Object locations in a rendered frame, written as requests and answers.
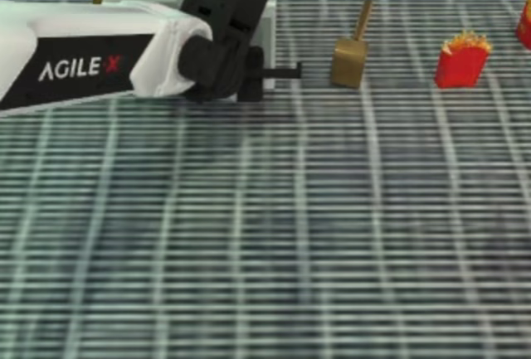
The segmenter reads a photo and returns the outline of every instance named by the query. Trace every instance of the checkered cloth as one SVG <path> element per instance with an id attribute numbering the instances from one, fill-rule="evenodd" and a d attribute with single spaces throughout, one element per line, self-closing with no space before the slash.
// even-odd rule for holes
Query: checkered cloth
<path id="1" fill-rule="evenodd" d="M 531 357 L 530 55 L 517 2 L 281 2 L 263 104 L 112 99 L 0 120 L 0 354 Z M 462 28 L 494 52 L 432 83 Z"/>

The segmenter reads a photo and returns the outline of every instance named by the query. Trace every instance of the french fry box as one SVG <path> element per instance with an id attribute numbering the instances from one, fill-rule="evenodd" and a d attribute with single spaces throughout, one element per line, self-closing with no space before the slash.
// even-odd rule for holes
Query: french fry box
<path id="1" fill-rule="evenodd" d="M 531 50 L 531 0 L 527 0 L 520 16 L 520 22 L 516 28 L 516 37 Z"/>
<path id="2" fill-rule="evenodd" d="M 473 87 L 489 57 L 491 45 L 484 36 L 463 33 L 441 49 L 435 82 L 439 88 Z"/>

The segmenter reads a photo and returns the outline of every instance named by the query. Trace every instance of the tabletop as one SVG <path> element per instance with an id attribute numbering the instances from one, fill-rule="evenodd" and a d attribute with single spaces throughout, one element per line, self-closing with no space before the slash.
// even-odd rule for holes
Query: tabletop
<path id="1" fill-rule="evenodd" d="M 280 2 L 261 104 L 124 97 L 0 120 L 6 358 L 531 357 L 521 2 Z M 494 49 L 438 90 L 441 44 Z"/>

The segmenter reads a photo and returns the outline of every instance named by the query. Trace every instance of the striped tablecloth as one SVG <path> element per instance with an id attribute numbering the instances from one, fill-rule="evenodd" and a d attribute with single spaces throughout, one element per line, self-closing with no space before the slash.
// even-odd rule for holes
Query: striped tablecloth
<path id="1" fill-rule="evenodd" d="M 1 358 L 531 357 L 518 2 L 281 2 L 263 104 L 112 99 L 0 119 Z M 494 52 L 432 83 L 463 28 Z"/>

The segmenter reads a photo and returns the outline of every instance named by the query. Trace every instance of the brush handle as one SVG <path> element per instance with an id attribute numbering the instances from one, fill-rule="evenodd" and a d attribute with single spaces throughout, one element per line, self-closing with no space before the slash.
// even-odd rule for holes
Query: brush handle
<path id="1" fill-rule="evenodd" d="M 373 0 L 365 0 L 363 2 L 362 11 L 359 14 L 358 24 L 356 25 L 356 31 L 354 32 L 354 40 L 360 41 L 363 38 L 365 29 L 367 28 L 368 19 L 371 16 L 373 10 Z"/>

